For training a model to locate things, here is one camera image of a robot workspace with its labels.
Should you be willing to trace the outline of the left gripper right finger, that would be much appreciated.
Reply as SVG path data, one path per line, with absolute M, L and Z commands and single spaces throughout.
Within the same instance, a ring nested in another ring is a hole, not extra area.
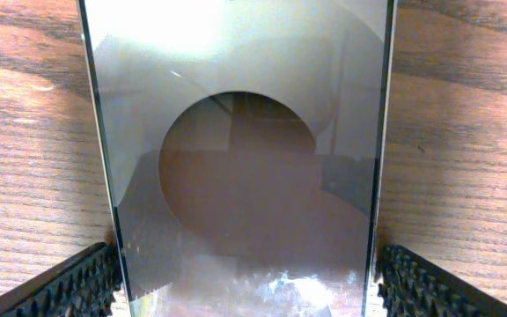
M 378 253 L 378 295 L 389 316 L 507 316 L 507 304 L 400 245 Z

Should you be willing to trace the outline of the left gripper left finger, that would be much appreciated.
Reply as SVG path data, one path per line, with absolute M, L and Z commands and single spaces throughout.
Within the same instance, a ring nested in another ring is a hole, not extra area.
M 95 243 L 0 296 L 0 316 L 109 316 L 121 288 L 115 247 Z

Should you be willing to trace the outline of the Galaxy smartphone bronze screen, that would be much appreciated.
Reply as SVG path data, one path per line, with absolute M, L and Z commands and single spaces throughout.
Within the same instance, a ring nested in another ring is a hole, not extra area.
M 132 315 L 365 315 L 394 10 L 78 3 Z

